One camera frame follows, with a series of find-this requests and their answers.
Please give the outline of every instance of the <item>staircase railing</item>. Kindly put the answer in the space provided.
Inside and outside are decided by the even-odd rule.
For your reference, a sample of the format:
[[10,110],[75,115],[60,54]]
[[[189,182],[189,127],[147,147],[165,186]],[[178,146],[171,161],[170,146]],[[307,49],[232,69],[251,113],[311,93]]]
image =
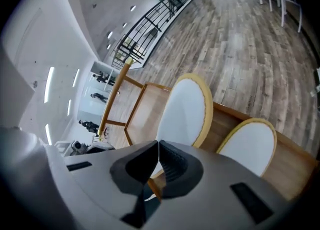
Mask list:
[[129,57],[134,63],[141,63],[159,32],[187,1],[161,0],[146,12],[119,41],[115,48],[112,67],[122,69]]

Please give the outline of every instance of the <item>wooden floor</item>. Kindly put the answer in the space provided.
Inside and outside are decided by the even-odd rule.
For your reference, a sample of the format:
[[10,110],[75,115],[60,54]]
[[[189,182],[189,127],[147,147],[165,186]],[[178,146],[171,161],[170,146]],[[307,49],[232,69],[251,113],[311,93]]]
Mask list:
[[[194,0],[177,17],[143,69],[128,75],[140,83],[172,87],[184,73],[200,75],[214,102],[269,120],[312,155],[320,124],[314,89],[316,60],[297,26],[280,10],[257,0]],[[140,90],[128,83],[110,119],[126,122]],[[109,142],[126,146],[123,127],[112,126]]]

